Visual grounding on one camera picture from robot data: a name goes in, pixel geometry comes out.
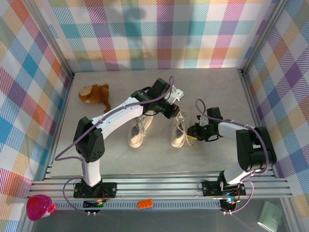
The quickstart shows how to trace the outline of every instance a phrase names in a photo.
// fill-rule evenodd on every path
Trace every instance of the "white sneaker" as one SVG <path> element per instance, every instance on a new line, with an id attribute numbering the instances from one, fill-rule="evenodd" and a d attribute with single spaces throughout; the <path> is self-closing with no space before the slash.
<path id="1" fill-rule="evenodd" d="M 153 115 L 153 111 L 148 111 L 147 115 Z M 146 136 L 146 130 L 153 121 L 154 116 L 141 115 L 134 119 L 129 135 L 127 136 L 127 142 L 130 147 L 137 148 L 143 142 L 144 136 Z"/>
<path id="2" fill-rule="evenodd" d="M 179 109 L 180 112 L 174 118 L 172 134 L 170 136 L 170 144 L 175 148 L 182 147 L 185 141 L 191 145 L 188 141 L 186 133 L 190 121 L 190 112 L 189 109 L 185 106 L 180 106 Z"/>

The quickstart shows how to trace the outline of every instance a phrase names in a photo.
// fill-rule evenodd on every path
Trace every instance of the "plaid fabric wall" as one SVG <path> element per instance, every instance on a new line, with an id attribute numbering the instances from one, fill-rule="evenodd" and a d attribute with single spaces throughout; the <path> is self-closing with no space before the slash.
<path id="1" fill-rule="evenodd" d="M 247 63 L 248 58 L 250 57 L 250 55 L 251 55 L 251 53 L 252 53 L 252 51 L 253 51 L 253 49 L 254 49 L 257 41 L 258 41 L 258 39 L 260 38 L 260 36 L 261 36 L 265 26 L 266 26 L 266 23 L 267 23 L 269 17 L 271 16 L 271 13 L 273 12 L 277 2 L 278 2 L 278 0 L 272 0 L 271 1 L 271 4 L 269 5 L 269 7 L 268 7 L 268 9 L 267 9 L 267 11 L 266 11 L 266 13 L 265 13 L 265 15 L 263 17 L 263 20 L 262 20 L 259 28 L 257 29 L 257 31 L 256 31 L 256 33 L 254 35 L 254 38 L 251 41 L 249 49 L 247 50 L 246 55 L 245 55 L 241 65 L 239 67 L 240 69 L 243 69 L 245 64 Z"/>
<path id="2" fill-rule="evenodd" d="M 68 83 L 22 0 L 0 0 L 0 232 L 18 226 Z"/>
<path id="3" fill-rule="evenodd" d="M 288 2 L 249 75 L 277 169 L 309 229 L 309 1 Z"/>
<path id="4" fill-rule="evenodd" d="M 72 69 L 91 72 L 240 67 L 275 0 L 36 2 Z"/>

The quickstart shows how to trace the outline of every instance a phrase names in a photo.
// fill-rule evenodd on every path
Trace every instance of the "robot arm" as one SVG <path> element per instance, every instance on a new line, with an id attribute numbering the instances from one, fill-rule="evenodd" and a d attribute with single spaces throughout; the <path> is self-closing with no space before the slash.
<path id="1" fill-rule="evenodd" d="M 223 119 L 218 107 L 208 109 L 207 115 L 212 118 Z M 241 191 L 241 180 L 266 167 L 266 158 L 259 139 L 251 130 L 235 124 L 215 120 L 208 120 L 207 124 L 207 119 L 204 116 L 198 116 L 198 119 L 200 120 L 199 123 L 188 128 L 187 134 L 190 137 L 205 142 L 211 142 L 220 137 L 228 137 L 236 142 L 238 157 L 235 165 L 222 171 L 217 181 L 204 181 L 202 183 L 203 188 L 205 187 L 203 194 L 211 196 L 211 193 L 214 193 L 216 196 L 222 196 L 227 194 L 226 191 L 232 191 L 229 192 L 229 195 L 233 196 L 234 194 L 238 195 L 239 191 L 240 194 L 245 195 L 245 192 Z M 273 166 L 276 163 L 276 155 L 267 129 L 265 127 L 254 129 L 262 137 L 267 148 L 269 165 Z M 213 136 L 217 136 L 217 139 L 210 140 Z"/>
<path id="2" fill-rule="evenodd" d="M 77 191 L 74 193 L 74 197 L 101 197 L 102 190 L 107 188 L 109 188 L 109 197 L 113 197 L 112 191 L 115 192 L 114 189 L 116 189 L 116 183 L 102 183 L 99 170 L 100 158 L 105 152 L 104 140 L 115 129 L 126 122 L 141 116 L 149 110 L 153 110 L 156 113 L 162 113 L 168 119 L 175 117 L 179 113 L 179 108 L 174 102 L 180 100 L 183 96 L 183 92 L 180 89 L 176 89 L 174 86 L 165 98 L 158 101 L 143 105 L 136 104 L 127 108 L 124 107 L 131 103 L 156 99 L 164 94 L 169 88 L 169 83 L 159 78 L 152 87 L 146 87 L 135 91 L 124 103 L 115 108 L 119 108 L 118 112 L 111 115 L 107 112 L 90 120 L 87 117 L 80 119 L 74 136 L 74 141 L 85 131 L 93 127 L 93 125 L 96 125 L 105 118 L 102 123 L 98 124 L 89 134 L 76 144 L 76 151 L 84 161 L 85 176 L 83 177 L 81 184 L 76 184 Z"/>

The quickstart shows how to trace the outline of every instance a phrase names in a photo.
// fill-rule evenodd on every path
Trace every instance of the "brown plush toy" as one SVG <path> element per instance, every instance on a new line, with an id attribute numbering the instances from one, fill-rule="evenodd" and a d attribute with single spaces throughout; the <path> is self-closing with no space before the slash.
<path id="1" fill-rule="evenodd" d="M 80 100 L 86 103 L 104 103 L 106 106 L 106 110 L 104 113 L 109 112 L 111 110 L 111 105 L 108 102 L 109 98 L 109 86 L 108 84 L 104 84 L 102 86 L 93 85 L 93 86 L 85 86 L 81 90 L 79 90 L 78 97 Z"/>

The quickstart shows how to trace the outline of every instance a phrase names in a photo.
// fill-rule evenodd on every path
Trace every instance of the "pink plastic container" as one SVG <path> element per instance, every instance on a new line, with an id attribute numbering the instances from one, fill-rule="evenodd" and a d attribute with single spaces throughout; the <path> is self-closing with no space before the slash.
<path id="1" fill-rule="evenodd" d="M 36 221 L 40 218 L 50 216 L 57 208 L 52 199 L 46 195 L 35 195 L 27 201 L 26 211 L 30 220 Z"/>

